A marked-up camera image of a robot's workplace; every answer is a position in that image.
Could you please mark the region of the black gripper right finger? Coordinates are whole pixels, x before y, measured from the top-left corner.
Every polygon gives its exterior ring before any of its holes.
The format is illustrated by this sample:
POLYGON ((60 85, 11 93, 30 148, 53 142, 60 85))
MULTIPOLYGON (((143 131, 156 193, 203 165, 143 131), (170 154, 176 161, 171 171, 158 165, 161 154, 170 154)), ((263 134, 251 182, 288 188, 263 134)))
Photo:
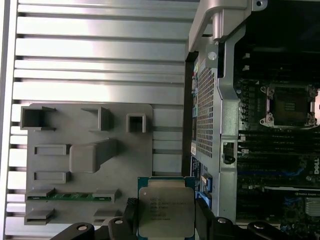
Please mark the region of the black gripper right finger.
POLYGON ((246 229, 225 217, 216 217, 202 198, 195 200, 195 229, 201 240, 291 240, 292 237, 261 221, 246 229))

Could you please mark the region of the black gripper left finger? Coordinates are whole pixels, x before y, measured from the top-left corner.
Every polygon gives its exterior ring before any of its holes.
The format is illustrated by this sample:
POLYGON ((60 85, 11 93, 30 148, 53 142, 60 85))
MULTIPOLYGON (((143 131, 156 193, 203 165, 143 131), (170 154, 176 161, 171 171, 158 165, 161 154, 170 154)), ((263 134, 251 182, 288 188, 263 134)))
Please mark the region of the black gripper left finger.
POLYGON ((137 240, 137 198, 129 198, 123 216, 117 216, 99 229, 86 222, 77 222, 56 235, 57 240, 137 240))

